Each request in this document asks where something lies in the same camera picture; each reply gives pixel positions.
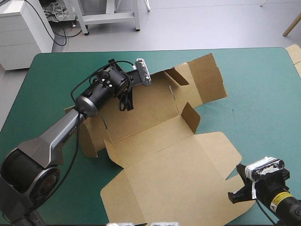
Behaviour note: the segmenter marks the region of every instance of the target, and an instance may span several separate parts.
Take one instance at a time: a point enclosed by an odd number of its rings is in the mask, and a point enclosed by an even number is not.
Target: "cable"
[[[43,202],[43,204],[51,198],[51,196],[60,188],[60,186],[62,185],[62,183],[64,183],[64,181],[66,180],[67,176],[69,175],[70,171],[71,171],[71,168],[74,164],[74,161],[76,159],[76,156],[77,156],[77,153],[79,152],[79,125],[80,125],[80,111],[79,111],[79,114],[77,116],[77,130],[76,130],[76,147],[75,147],[75,152],[74,152],[74,155],[73,155],[73,158],[70,162],[70,165],[64,175],[64,177],[62,178],[62,180],[60,181],[60,183],[55,187],[55,189],[46,197],[45,201]]]
[[[67,39],[65,39],[65,43],[64,43],[63,45],[57,43],[57,42],[55,41],[55,39],[51,37],[51,35],[50,35],[50,33],[49,33],[49,31],[48,31],[46,25],[44,24],[44,22],[43,22],[41,16],[38,14],[38,12],[37,12],[37,10],[35,9],[35,7],[34,7],[28,0],[24,0],[24,1],[26,1],[26,2],[32,7],[32,9],[36,12],[36,14],[37,14],[38,17],[40,18],[41,22],[43,23],[43,26],[44,26],[45,30],[47,31],[49,37],[52,39],[52,41],[53,41],[56,45],[59,45],[59,46],[65,46],[65,45],[67,44]]]
[[[76,159],[76,156],[77,156],[77,153],[79,152],[79,125],[80,125],[80,115],[81,113],[79,112],[78,116],[77,116],[77,131],[76,131],[76,148],[75,148],[75,152],[74,152],[74,155],[73,155],[73,158],[71,160],[71,163],[64,175],[64,177],[62,178],[62,180],[60,181],[60,183],[54,188],[54,190],[45,198],[44,202],[42,204],[40,204],[39,206],[36,206],[34,207],[33,209],[30,209],[30,210],[27,210],[26,213],[20,217],[18,220],[15,220],[13,222],[9,221],[5,215],[2,213],[2,216],[3,218],[10,224],[15,224],[17,222],[19,222],[20,220],[23,220],[23,219],[28,219],[30,220],[27,216],[32,212],[32,211],[35,211],[37,208],[39,208],[41,205],[43,205],[48,199],[50,199],[53,194],[60,188],[60,186],[63,184],[63,182],[66,180],[67,176],[69,175],[70,171],[71,171],[71,168],[75,162],[75,159]]]
[[[270,220],[270,222],[272,222],[273,225],[276,225],[276,223],[272,220],[272,218],[267,214],[267,212],[260,205],[258,199],[255,199],[255,201],[256,201],[257,205],[259,206],[259,208],[261,209],[261,211],[264,213],[264,215]]]
[[[80,30],[77,34],[75,34],[75,35],[70,35],[70,36],[63,36],[63,35],[60,35],[60,34],[55,33],[55,32],[53,32],[53,33],[56,34],[56,35],[58,35],[58,36],[64,37],[64,38],[73,38],[73,37],[75,37],[75,36],[78,36],[78,35],[81,33],[81,30]]]
[[[15,220],[15,221],[9,221],[6,216],[4,215],[4,213],[2,213],[3,219],[5,219],[5,221],[7,221],[9,224],[15,224],[18,223],[20,220],[23,220],[24,218],[26,218],[25,216],[20,217],[19,219]]]
[[[48,12],[48,11],[45,11],[45,10],[44,10],[44,13],[48,13],[48,14],[49,14],[49,15],[47,15],[48,17],[49,17],[49,16],[52,16],[52,17],[55,16],[54,14],[52,14],[52,13],[50,13],[50,12]],[[60,23],[58,23],[58,24],[61,26],[61,29],[63,30],[63,32],[64,32],[64,34],[65,34],[65,30],[64,30],[63,26],[62,26]],[[56,32],[53,32],[53,33],[56,34],[56,35],[58,35],[58,36],[64,37],[64,38],[73,38],[73,37],[75,37],[75,36],[78,36],[78,35],[81,33],[81,31],[82,31],[82,30],[80,30],[77,34],[75,34],[75,35],[70,35],[70,36],[66,36],[66,34],[65,34],[65,35],[60,35],[60,34],[58,34],[58,33],[56,33]]]
[[[110,65],[112,65],[112,64],[114,64],[114,63],[128,63],[128,64],[130,64],[130,65],[132,65],[132,66],[134,65],[133,63],[131,63],[131,62],[129,62],[129,61],[126,61],[126,60],[119,60],[119,61],[114,61],[114,62],[112,62],[112,63],[108,63],[107,65],[104,65],[104,66],[98,68],[96,71],[94,71],[94,72],[93,72],[92,74],[90,74],[88,77],[86,77],[83,81],[81,81],[79,84],[77,84],[77,85],[73,88],[73,90],[71,91],[71,93],[70,93],[71,98],[72,98],[73,102],[75,103],[75,105],[76,105],[77,107],[79,107],[79,106],[78,106],[78,104],[77,104],[77,102],[76,102],[76,100],[75,100],[75,98],[74,98],[74,96],[73,96],[74,91],[75,91],[79,86],[81,86],[85,81],[87,81],[88,79],[94,77],[94,76],[96,75],[96,73],[99,72],[101,69],[103,69],[103,68],[105,68],[105,67],[108,67],[108,66],[110,66]]]

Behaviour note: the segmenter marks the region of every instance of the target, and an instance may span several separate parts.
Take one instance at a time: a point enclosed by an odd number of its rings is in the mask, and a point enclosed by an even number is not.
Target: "cardboard tab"
[[[196,133],[199,122],[201,121],[201,116],[191,107],[188,102],[185,105],[181,116],[190,127],[192,132]]]
[[[186,79],[177,71],[176,68],[172,67],[170,69],[165,70],[165,72],[173,78],[180,86],[189,85]]]
[[[192,60],[188,65],[203,103],[227,97],[222,75],[212,54]]]
[[[104,141],[105,147],[107,149],[109,158],[117,165],[123,167],[122,161],[120,159],[120,156],[118,154],[116,147],[111,142],[109,142],[105,139],[103,141]]]

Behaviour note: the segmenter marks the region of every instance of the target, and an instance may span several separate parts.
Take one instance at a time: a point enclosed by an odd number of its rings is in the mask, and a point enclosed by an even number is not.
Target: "floor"
[[[287,47],[301,45],[301,24],[285,38],[282,33],[299,14],[301,0],[150,0],[147,12],[139,1],[141,30],[134,23],[89,26],[67,45],[54,45],[53,52],[131,51],[205,48]],[[104,0],[82,0],[86,14],[103,13]],[[123,0],[120,12],[132,8]],[[68,35],[77,33],[64,23]],[[22,85],[27,70],[4,71],[0,67],[0,129]]]

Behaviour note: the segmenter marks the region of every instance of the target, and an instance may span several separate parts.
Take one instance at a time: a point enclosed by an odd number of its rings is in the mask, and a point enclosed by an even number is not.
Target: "unfolded cardboard box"
[[[195,135],[195,107],[227,96],[212,54],[152,76],[133,89],[134,110],[120,112],[112,98],[81,125],[85,156],[106,147],[124,169],[101,191],[110,222],[178,221],[222,226],[252,202],[233,205],[239,176],[226,180],[241,156],[220,132]]]

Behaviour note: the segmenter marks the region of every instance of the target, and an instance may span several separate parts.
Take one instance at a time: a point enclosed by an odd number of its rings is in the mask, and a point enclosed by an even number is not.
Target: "black cable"
[[[64,37],[64,38],[73,38],[73,37],[75,37],[75,36],[78,36],[78,35],[81,33],[81,30],[80,30],[77,34],[75,34],[75,35],[70,35],[70,36],[63,36],[63,35],[60,35],[60,34],[55,33],[55,32],[53,32],[53,33],[56,34],[56,35],[58,35],[58,36]]]
[[[112,62],[112,63],[108,63],[107,65],[104,65],[104,66],[98,68],[96,71],[94,71],[94,72],[93,72],[92,74],[90,74],[88,77],[86,77],[83,81],[81,81],[79,84],[77,84],[77,85],[73,88],[73,90],[71,91],[71,93],[70,93],[71,98],[72,98],[73,102],[75,103],[75,105],[76,105],[77,107],[78,107],[78,104],[76,103],[76,100],[75,100],[75,98],[74,98],[74,96],[73,96],[74,91],[75,91],[79,86],[81,86],[85,81],[87,81],[88,79],[94,77],[94,76],[96,75],[96,73],[99,72],[101,69],[103,69],[103,68],[105,68],[105,67],[108,67],[108,66],[110,66],[110,65],[112,65],[112,64],[114,64],[114,63],[128,63],[128,64],[130,64],[130,65],[132,65],[132,66],[134,65],[133,63],[131,63],[131,62],[129,62],[129,61],[126,61],[126,60],[119,60],[119,61],[114,61],[114,62]]]
[[[32,9],[36,12],[36,14],[37,14],[38,17],[40,18],[41,22],[43,23],[43,26],[44,26],[45,30],[47,31],[47,34],[48,34],[49,37],[52,39],[52,41],[53,41],[55,44],[59,45],[59,46],[65,46],[65,45],[67,44],[67,38],[65,39],[65,43],[64,43],[63,45],[57,43],[57,42],[55,41],[55,39],[51,37],[51,35],[50,35],[50,33],[49,33],[47,27],[45,26],[45,24],[44,24],[44,22],[43,22],[41,16],[38,14],[38,12],[37,12],[37,10],[35,9],[35,7],[34,7],[28,0],[24,0],[24,1],[26,1],[26,2],[32,7]]]
[[[60,186],[62,185],[62,183],[66,180],[67,176],[69,175],[70,171],[71,171],[71,168],[74,164],[74,161],[76,159],[76,156],[77,156],[77,153],[79,152],[79,125],[80,125],[80,111],[79,111],[79,114],[77,116],[77,126],[76,126],[76,147],[75,147],[75,152],[74,152],[74,155],[73,155],[73,158],[70,162],[70,165],[64,175],[64,177],[62,178],[62,180],[60,181],[60,183],[54,188],[54,190],[46,197],[45,201],[43,202],[43,204],[51,198],[51,196],[60,188]]]
[[[260,205],[258,199],[255,199],[255,201],[256,201],[257,205],[259,206],[259,208],[261,209],[261,211],[264,213],[264,215],[270,220],[270,222],[272,222],[273,225],[276,225],[276,223],[273,221],[273,219],[267,214],[267,212]]]
[[[26,218],[25,216],[20,217],[19,219],[15,220],[15,221],[9,221],[6,216],[4,215],[4,213],[2,213],[3,219],[5,219],[5,221],[7,221],[9,224],[15,224],[18,223],[20,220],[23,220],[24,218]]]

